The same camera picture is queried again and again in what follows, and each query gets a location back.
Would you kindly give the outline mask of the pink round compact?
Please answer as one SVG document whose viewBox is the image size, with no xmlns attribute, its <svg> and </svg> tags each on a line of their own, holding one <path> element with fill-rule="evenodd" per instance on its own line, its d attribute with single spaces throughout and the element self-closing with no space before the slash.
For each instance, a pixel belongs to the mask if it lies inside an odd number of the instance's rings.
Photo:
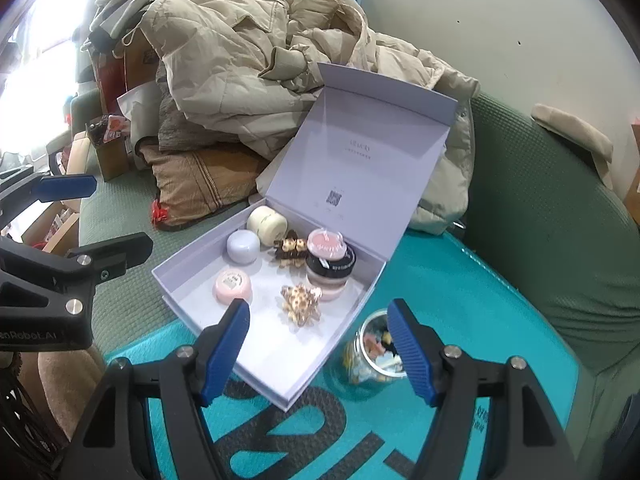
<svg viewBox="0 0 640 480">
<path fill-rule="evenodd" d="M 253 297 L 250 277 L 241 269 L 222 270 L 216 276 L 214 294 L 216 299 L 225 306 L 231 304 L 235 299 L 250 302 Z"/>
</svg>

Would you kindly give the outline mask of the hedgehog hair claw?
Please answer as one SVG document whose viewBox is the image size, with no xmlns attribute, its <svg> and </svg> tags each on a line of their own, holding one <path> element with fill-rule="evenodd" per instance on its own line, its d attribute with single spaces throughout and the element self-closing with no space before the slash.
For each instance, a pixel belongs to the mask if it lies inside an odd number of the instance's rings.
<svg viewBox="0 0 640 480">
<path fill-rule="evenodd" d="M 288 319 L 296 326 L 303 327 L 309 322 L 320 321 L 321 313 L 319 304 L 322 297 L 320 287 L 312 287 L 304 284 L 283 286 L 281 295 Z"/>
</svg>

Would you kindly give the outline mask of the brown bear hair claw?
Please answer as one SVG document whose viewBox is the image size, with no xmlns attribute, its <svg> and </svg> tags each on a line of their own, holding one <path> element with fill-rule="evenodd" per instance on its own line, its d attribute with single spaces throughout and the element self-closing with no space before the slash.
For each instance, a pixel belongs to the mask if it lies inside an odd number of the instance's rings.
<svg viewBox="0 0 640 480">
<path fill-rule="evenodd" d="M 293 229 L 288 230 L 284 237 L 273 242 L 273 261 L 280 268 L 295 266 L 301 268 L 306 264 L 308 256 L 307 240 L 299 237 Z"/>
</svg>

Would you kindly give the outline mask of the cream white jar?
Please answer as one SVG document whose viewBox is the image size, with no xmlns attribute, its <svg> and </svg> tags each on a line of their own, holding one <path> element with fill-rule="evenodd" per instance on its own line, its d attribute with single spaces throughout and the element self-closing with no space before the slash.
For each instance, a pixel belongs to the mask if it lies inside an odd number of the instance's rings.
<svg viewBox="0 0 640 480">
<path fill-rule="evenodd" d="M 280 212 L 262 205 L 252 210 L 246 228 L 254 232 L 264 246 L 272 247 L 288 232 L 288 220 Z"/>
</svg>

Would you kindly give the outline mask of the clear pink blush compact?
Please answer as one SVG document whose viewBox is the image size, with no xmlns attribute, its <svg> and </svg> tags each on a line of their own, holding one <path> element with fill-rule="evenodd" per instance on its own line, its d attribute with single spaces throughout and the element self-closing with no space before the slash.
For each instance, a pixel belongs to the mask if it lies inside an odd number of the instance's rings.
<svg viewBox="0 0 640 480">
<path fill-rule="evenodd" d="M 346 254 L 346 243 L 340 232 L 315 229 L 307 237 L 308 252 L 319 259 L 340 260 Z"/>
</svg>

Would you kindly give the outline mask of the red tassel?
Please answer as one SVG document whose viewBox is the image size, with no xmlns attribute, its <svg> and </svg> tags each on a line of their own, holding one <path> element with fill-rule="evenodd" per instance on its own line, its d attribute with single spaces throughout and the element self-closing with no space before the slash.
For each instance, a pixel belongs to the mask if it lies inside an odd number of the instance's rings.
<svg viewBox="0 0 640 480">
<path fill-rule="evenodd" d="M 151 205 L 151 222 L 153 226 L 160 226 L 168 218 L 168 210 L 165 209 L 159 200 L 153 200 Z"/>
</svg>

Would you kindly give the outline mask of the tan fuzzy trouser leg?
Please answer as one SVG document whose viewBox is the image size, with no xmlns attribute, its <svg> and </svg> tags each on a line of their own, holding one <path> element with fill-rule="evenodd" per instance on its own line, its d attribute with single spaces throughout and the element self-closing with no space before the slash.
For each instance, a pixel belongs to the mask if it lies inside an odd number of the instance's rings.
<svg viewBox="0 0 640 480">
<path fill-rule="evenodd" d="M 106 364 L 95 346 L 87 350 L 22 353 L 18 378 L 35 411 L 56 440 L 72 440 Z"/>
</svg>

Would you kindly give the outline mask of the cardboard box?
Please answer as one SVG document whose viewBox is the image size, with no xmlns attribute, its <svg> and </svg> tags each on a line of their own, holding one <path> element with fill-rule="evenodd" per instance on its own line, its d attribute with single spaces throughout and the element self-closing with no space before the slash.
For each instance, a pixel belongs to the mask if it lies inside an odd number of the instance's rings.
<svg viewBox="0 0 640 480">
<path fill-rule="evenodd" d="M 113 180 L 129 171 L 127 142 L 130 121 L 120 115 L 103 115 L 86 125 L 87 136 L 96 150 L 96 158 L 104 181 Z"/>
</svg>

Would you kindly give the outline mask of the brown striped pillow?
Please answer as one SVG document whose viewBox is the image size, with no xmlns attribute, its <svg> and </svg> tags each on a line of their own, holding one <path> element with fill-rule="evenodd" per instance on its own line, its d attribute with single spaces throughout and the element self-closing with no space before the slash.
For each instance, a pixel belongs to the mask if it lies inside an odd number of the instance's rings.
<svg viewBox="0 0 640 480">
<path fill-rule="evenodd" d="M 256 179 L 268 160 L 239 143 L 218 143 L 211 148 L 163 152 L 149 141 L 139 145 L 139 155 L 151 168 L 156 200 L 168 210 L 165 223 L 156 226 L 175 231 L 246 200 L 256 190 Z"/>
</svg>

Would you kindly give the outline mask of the white round case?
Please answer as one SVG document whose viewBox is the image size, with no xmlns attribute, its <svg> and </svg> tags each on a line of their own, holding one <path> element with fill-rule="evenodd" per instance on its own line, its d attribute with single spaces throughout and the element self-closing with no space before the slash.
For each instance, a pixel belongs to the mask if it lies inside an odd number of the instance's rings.
<svg viewBox="0 0 640 480">
<path fill-rule="evenodd" d="M 226 240 L 228 257 L 241 266 L 253 263 L 260 254 L 260 239 L 251 230 L 236 230 Z"/>
</svg>

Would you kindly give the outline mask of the lavender gift box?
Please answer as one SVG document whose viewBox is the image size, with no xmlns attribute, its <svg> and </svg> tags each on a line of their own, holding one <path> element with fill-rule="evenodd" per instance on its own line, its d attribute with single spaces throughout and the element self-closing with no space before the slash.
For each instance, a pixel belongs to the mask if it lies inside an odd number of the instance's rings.
<svg viewBox="0 0 640 480">
<path fill-rule="evenodd" d="M 153 270 L 163 298 L 193 333 L 226 304 L 216 281 L 235 262 L 239 231 L 282 224 L 309 254 L 282 266 L 267 235 L 244 264 L 250 328 L 234 372 L 281 410 L 308 387 L 374 291 L 436 166 L 458 103 L 416 84 L 324 64 L 317 101 L 261 200 Z"/>
</svg>

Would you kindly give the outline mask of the black lid glass jar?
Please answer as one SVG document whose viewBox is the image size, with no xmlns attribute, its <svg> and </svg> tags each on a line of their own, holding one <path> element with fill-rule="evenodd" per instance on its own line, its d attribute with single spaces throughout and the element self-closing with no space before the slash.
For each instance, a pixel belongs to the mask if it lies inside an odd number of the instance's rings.
<svg viewBox="0 0 640 480">
<path fill-rule="evenodd" d="M 352 275 L 356 261 L 356 252 L 349 245 L 346 246 L 345 255 L 337 260 L 326 260 L 309 254 L 306 258 L 308 281 L 314 286 L 343 287 Z"/>
</svg>

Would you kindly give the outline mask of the clear glass candy jar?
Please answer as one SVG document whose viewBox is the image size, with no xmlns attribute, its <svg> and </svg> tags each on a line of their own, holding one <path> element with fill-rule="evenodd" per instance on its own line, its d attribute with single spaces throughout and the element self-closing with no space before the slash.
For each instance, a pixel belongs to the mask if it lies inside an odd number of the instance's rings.
<svg viewBox="0 0 640 480">
<path fill-rule="evenodd" d="M 343 366 L 351 384 L 396 382 L 407 374 L 387 326 L 387 312 L 378 310 L 360 325 L 343 350 Z"/>
</svg>

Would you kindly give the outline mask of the beige puffer jacket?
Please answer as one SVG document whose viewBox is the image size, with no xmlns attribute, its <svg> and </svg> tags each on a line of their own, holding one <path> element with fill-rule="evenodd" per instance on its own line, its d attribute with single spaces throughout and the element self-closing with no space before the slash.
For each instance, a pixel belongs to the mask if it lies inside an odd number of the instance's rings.
<svg viewBox="0 0 640 480">
<path fill-rule="evenodd" d="M 145 108 L 128 115 L 138 155 L 145 141 L 163 152 L 239 143 L 268 160 L 254 193 L 266 192 L 321 92 L 321 65 L 331 63 L 457 101 L 410 226 L 439 234 L 468 209 L 471 104 L 480 84 L 432 52 L 373 30 L 356 0 L 96 0 L 88 36 L 94 53 L 112 54 L 136 37 L 158 58 L 151 131 L 142 131 Z"/>
</svg>

